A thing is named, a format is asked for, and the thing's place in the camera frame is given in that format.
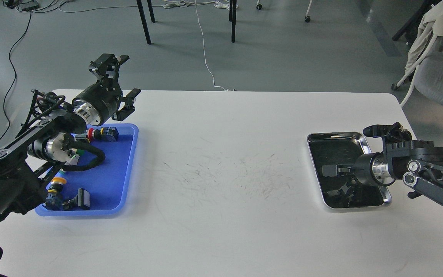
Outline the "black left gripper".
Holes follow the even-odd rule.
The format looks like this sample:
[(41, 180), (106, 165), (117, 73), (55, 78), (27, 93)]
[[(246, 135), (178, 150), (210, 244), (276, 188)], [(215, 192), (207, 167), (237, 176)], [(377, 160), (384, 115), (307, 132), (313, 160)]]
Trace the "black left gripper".
[[(129, 59), (128, 55), (117, 58), (114, 54), (102, 54), (91, 61), (89, 71), (97, 77), (97, 82), (88, 86), (73, 100), (74, 113), (83, 117), (86, 124), (100, 126), (110, 117), (116, 121), (124, 121), (135, 111), (135, 98), (141, 90), (132, 89), (123, 97), (118, 83), (118, 70)], [(118, 109), (120, 102), (124, 106)]]

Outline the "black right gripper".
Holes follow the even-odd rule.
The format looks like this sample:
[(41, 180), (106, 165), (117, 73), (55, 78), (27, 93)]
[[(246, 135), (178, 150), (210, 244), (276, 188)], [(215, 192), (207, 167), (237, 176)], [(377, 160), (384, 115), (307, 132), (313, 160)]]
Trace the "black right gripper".
[(321, 167), (323, 177), (355, 176), (364, 185), (387, 187), (394, 183), (383, 153), (367, 153), (359, 156), (354, 165), (333, 164)]

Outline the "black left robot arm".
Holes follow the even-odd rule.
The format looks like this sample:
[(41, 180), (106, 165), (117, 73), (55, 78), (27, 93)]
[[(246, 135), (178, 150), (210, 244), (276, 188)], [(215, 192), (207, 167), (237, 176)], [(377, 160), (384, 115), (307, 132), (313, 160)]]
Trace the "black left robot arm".
[(65, 96), (33, 90), (29, 114), (15, 139), (0, 148), (0, 222), (10, 213), (26, 214), (43, 204), (51, 179), (65, 171), (87, 171), (105, 160), (105, 153), (79, 142), (74, 134), (109, 118), (123, 121), (135, 111), (140, 89), (123, 96), (120, 66), (128, 55), (104, 53), (89, 66), (97, 81), (71, 103)]

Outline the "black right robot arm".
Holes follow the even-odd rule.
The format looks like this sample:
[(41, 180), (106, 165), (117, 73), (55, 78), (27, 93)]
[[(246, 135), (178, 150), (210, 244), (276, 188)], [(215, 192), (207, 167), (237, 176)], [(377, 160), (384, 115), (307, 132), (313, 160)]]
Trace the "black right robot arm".
[(436, 147), (432, 141), (413, 140), (398, 122), (371, 125), (363, 133), (366, 137), (381, 137), (383, 152), (362, 154), (353, 164), (324, 165), (323, 176), (348, 177), (374, 187), (402, 180), (411, 188), (410, 199), (426, 196), (443, 207), (443, 147)]

